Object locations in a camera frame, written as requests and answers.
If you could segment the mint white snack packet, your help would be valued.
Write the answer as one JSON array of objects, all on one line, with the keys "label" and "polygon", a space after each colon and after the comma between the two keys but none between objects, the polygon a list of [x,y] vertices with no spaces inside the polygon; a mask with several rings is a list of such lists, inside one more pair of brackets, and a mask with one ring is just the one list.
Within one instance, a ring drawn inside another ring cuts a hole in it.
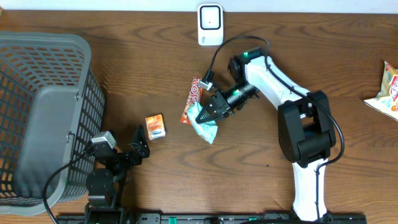
[{"label": "mint white snack packet", "polygon": [[187,117],[196,133],[209,144],[213,144],[218,131],[218,126],[215,121],[198,124],[195,119],[199,115],[201,109],[202,106],[198,102],[195,102],[187,110]]}]

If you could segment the small orange snack box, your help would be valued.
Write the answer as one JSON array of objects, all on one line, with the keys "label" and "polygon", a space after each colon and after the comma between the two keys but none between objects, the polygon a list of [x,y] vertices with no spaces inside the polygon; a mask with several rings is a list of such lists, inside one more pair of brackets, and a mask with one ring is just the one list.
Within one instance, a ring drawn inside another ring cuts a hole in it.
[{"label": "small orange snack box", "polygon": [[166,135],[164,121],[161,114],[147,117],[146,127],[147,127],[148,138],[150,140],[162,138],[165,137]]}]

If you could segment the red Top chocolate bar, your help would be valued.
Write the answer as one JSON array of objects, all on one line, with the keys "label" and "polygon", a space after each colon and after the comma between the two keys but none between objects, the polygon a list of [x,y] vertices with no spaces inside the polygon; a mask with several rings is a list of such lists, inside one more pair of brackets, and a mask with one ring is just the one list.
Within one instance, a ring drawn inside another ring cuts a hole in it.
[{"label": "red Top chocolate bar", "polygon": [[183,113],[180,117],[180,122],[185,124],[191,124],[187,112],[189,107],[191,107],[195,102],[201,102],[203,96],[203,88],[199,86],[200,78],[194,76],[192,79],[190,91],[183,109]]}]

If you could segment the grey plastic shopping basket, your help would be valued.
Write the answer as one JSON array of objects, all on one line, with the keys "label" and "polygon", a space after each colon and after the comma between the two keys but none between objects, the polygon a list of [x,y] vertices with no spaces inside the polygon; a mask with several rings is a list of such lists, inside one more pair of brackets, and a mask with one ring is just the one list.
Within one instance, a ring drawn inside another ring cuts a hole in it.
[{"label": "grey plastic shopping basket", "polygon": [[1,32],[1,213],[32,216],[86,192],[105,98],[78,35]]}]

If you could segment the yellow red noodle packet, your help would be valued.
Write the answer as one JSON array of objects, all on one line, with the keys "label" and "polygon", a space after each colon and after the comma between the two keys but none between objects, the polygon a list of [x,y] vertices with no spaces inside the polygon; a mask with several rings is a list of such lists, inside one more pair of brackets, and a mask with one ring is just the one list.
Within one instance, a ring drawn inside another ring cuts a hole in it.
[{"label": "yellow red noodle packet", "polygon": [[381,90],[374,98],[364,102],[397,121],[397,69],[384,62]]}]

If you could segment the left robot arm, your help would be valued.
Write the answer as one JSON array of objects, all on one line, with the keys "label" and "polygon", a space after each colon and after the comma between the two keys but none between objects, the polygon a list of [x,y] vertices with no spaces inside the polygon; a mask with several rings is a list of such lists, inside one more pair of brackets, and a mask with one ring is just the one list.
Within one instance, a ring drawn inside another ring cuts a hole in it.
[{"label": "left robot arm", "polygon": [[86,178],[88,205],[85,223],[134,223],[134,215],[122,206],[124,187],[129,181],[128,172],[142,164],[150,155],[144,127],[138,126],[129,144],[132,149],[118,152],[112,133],[104,131],[94,135],[86,150],[89,156],[102,165]]}]

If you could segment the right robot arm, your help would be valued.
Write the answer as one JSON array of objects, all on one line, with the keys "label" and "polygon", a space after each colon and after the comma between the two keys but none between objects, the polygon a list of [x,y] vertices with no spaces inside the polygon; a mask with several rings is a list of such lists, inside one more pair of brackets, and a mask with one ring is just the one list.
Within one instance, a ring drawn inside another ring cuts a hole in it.
[{"label": "right robot arm", "polygon": [[209,103],[195,115],[196,124],[209,124],[231,116],[249,98],[262,93],[277,110],[279,146],[294,171],[293,211],[303,221],[321,221],[325,167],[341,134],[322,91],[311,92],[293,82],[276,67],[263,48],[234,56],[228,71],[235,85],[216,90]]}]

